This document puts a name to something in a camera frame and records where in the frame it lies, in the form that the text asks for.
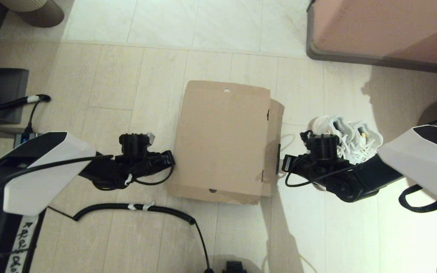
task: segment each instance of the tiled floor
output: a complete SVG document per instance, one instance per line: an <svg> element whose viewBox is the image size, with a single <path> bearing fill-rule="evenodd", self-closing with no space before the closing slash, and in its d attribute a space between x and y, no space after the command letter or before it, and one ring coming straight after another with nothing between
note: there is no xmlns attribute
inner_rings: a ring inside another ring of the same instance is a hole
<svg viewBox="0 0 437 273"><path fill-rule="evenodd" d="M364 119L389 141L416 125L425 107L437 101L437 74L305 58L305 22L295 21L305 16L302 2L220 3L64 1L71 16L66 26L52 30L24 27L9 14L0 35L0 67L29 69L27 93L52 96L36 111L38 131L70 131L105 154L119 154L118 136L130 132L151 131L152 150L172 150L189 80L269 88L286 107L282 156L305 152L298 133L314 116ZM98 19L85 17L90 7ZM233 11L224 12L230 7ZM111 17L119 20L108 22ZM115 30L112 35L105 25ZM238 35L239 25L250 33ZM281 27L291 32L281 34ZM91 42L49 41L57 32L59 38ZM137 46L137 40L147 46ZM268 53L259 51L263 48ZM23 121L29 110L24 108ZM0 156L11 147L12 140L0 138ZM198 220L215 272L230 259L243 261L251 273L435 272L437 212L402 209L397 197L406 187L403 179L375 197L347 204L310 186L287 188L280 178L274 197L259 206L238 206L173 197L164 185L102 192L76 178L52 205L70 214L98 202L156 201L181 209ZM413 196L415 204L431 200L422 192ZM49 211L31 271L200 273L204 267L196 230L173 216L104 211L74 223Z"/></svg>

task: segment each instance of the cardboard box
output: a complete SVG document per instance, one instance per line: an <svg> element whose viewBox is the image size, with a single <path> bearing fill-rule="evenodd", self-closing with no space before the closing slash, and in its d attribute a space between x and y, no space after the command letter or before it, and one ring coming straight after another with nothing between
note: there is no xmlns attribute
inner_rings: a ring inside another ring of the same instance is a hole
<svg viewBox="0 0 437 273"><path fill-rule="evenodd" d="M176 130L172 195L257 204L277 182L284 106L269 90L190 81Z"/></svg>

